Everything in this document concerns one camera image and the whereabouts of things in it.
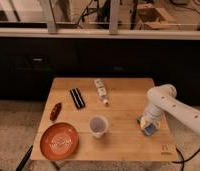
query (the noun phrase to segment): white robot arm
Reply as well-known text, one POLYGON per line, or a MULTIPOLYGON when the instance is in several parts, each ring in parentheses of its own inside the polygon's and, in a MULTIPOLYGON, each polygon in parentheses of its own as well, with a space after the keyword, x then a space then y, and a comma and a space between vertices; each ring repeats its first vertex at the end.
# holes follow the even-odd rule
POLYGON ((176 100, 176 89, 173 85, 166 84, 151 88, 147 96, 149 104, 139 119, 144 132, 148 132, 152 125, 158 128, 161 115, 167 111, 200 135, 200 111, 176 100))

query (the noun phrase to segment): small bottle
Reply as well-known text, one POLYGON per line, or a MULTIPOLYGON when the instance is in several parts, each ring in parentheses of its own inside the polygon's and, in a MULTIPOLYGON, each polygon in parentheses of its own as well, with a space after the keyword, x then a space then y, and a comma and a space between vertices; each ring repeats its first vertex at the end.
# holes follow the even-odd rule
POLYGON ((101 101, 103 104, 108 105, 108 96, 106 93, 105 86, 101 79, 94 80, 95 86, 97 87, 98 94, 100 96, 101 101))
POLYGON ((98 94, 100 99, 102 100, 103 104, 108 105, 108 97, 106 94, 105 87, 98 88, 98 94))

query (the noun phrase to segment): paper cup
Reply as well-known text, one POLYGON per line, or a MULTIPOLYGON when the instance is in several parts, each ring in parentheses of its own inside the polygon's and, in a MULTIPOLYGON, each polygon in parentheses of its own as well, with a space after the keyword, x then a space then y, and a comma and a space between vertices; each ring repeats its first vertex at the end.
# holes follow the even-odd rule
POLYGON ((89 120, 89 128, 95 138, 101 138, 108 130, 108 121, 104 116, 94 116, 89 120))

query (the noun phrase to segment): orange plate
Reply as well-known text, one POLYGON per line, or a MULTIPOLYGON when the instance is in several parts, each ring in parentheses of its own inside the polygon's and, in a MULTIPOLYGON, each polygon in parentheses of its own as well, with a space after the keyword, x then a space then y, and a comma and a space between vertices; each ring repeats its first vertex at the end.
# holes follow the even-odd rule
POLYGON ((57 123, 44 132, 40 149, 47 159, 62 160, 74 152, 78 140, 78 134, 72 125, 64 122, 57 123))

